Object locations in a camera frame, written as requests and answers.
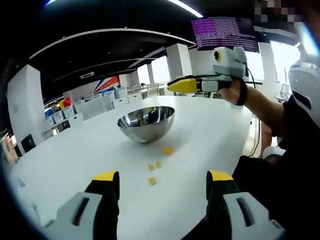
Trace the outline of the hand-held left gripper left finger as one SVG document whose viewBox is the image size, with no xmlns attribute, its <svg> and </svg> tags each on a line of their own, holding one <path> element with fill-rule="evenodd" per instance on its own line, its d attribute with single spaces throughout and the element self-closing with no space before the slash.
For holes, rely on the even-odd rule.
<svg viewBox="0 0 320 240">
<path fill-rule="evenodd" d="M 49 240 L 116 240 L 120 175 L 116 170 L 93 178 L 85 191 L 64 203 L 43 228 Z"/>
</svg>

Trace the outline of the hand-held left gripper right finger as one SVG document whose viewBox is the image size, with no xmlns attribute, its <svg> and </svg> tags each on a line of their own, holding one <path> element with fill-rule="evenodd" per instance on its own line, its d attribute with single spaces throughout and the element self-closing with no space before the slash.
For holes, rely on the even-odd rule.
<svg viewBox="0 0 320 240">
<path fill-rule="evenodd" d="M 210 233 L 219 240 L 281 240 L 285 229 L 250 193 L 242 192 L 232 176 L 206 174 L 206 217 Z"/>
</svg>

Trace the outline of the person's right hand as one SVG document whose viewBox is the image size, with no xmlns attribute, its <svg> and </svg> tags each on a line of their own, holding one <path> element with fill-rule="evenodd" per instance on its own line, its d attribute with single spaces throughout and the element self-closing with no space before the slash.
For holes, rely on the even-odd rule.
<svg viewBox="0 0 320 240">
<path fill-rule="evenodd" d="M 219 90 L 220 95 L 224 100 L 231 104 L 236 104 L 240 97 L 241 83 L 233 81 L 229 88 L 222 88 Z"/>
</svg>

